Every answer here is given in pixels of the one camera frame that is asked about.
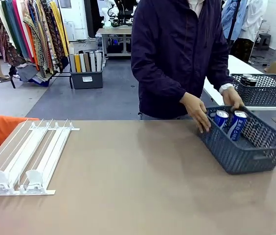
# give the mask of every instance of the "light blue shirt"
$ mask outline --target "light blue shirt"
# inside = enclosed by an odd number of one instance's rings
[[[222,11],[222,26],[223,26],[223,31],[226,39],[228,38],[230,33],[231,22],[232,22],[236,5],[237,5],[237,0],[228,0]],[[246,9],[247,9],[247,0],[241,0],[235,27],[232,32],[231,40],[236,40],[240,34]]]

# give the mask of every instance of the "person's right hand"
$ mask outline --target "person's right hand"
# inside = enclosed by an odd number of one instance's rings
[[[198,97],[186,92],[180,103],[186,107],[188,114],[195,120],[201,133],[203,133],[203,127],[207,132],[210,130],[211,123],[205,114],[207,112],[206,107]]]

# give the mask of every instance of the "white shirt cuff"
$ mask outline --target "white shirt cuff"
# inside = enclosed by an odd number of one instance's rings
[[[231,83],[226,83],[224,85],[221,86],[219,93],[222,94],[224,90],[227,90],[228,87],[233,87],[233,85]]]

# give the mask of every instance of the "blue can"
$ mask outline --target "blue can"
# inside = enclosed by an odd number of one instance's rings
[[[232,122],[230,129],[228,131],[228,136],[232,141],[238,141],[240,137],[241,130],[246,124],[248,115],[243,111],[235,111],[232,117]]]
[[[214,122],[221,128],[223,129],[227,120],[229,118],[229,115],[227,112],[223,110],[217,110],[216,115],[214,117]]]

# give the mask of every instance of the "person's left hand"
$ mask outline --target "person's left hand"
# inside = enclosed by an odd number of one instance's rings
[[[238,109],[240,106],[245,106],[234,87],[228,87],[223,91],[222,96],[224,104],[231,105],[234,109]]]

